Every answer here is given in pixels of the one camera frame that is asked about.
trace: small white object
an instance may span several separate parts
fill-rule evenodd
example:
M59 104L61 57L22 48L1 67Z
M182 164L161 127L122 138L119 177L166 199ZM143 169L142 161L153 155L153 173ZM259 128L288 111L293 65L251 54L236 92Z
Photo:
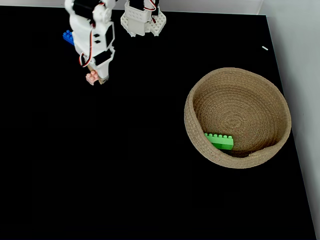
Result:
M144 4L146 8L152 8L149 0L145 0ZM154 23L152 20L151 11L141 11L139 9L133 8L129 5L129 1L125 3L124 9L125 13L121 17L121 25L131 35L131 37L135 37L137 34L144 36L145 33L153 33L153 35L159 36L160 32L167 23L167 18L160 11L159 6L158 16L153 16L156 23Z

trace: black table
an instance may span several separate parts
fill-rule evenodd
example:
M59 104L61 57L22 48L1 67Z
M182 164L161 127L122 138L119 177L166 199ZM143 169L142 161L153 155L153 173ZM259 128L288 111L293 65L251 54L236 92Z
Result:
M46 136L33 161L33 222L7 237L315 239L292 134L271 160L241 170L205 159L184 126L187 95L212 70L242 68L283 91L266 17L165 12L159 37L130 37L122 14L112 16L110 79L91 86L62 38L63 8L0 8L15 36L3 124Z

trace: lego brick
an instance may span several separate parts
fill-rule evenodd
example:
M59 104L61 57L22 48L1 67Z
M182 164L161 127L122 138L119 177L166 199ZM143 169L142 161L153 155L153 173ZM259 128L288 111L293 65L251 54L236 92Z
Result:
M217 149L232 150L234 146L234 140L232 136L222 136L221 134L217 135L211 133L205 133L204 135Z
M93 86L99 80L97 71L92 71L85 76L86 80Z
M74 38L72 37L72 32L67 30L66 32L63 33L63 39L66 40L68 43L75 45L74 44Z

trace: rope basket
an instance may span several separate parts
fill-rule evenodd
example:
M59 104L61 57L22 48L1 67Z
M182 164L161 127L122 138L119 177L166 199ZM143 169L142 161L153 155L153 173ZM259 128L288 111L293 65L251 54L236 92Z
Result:
M234 169L265 163L291 132L288 104L278 88L239 68L217 69L197 82L185 103L184 124L204 157ZM232 150L215 148L204 133L232 136Z

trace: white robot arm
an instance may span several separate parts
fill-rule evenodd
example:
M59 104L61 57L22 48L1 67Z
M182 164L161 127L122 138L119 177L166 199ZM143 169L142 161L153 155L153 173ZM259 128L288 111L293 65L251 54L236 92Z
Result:
M114 59L115 27L111 21L112 9L117 0L65 0L70 14L70 26L79 63L88 67L90 84L109 79L109 63Z
M159 36L167 18L160 11L159 0L126 0L121 25L131 37L153 33Z

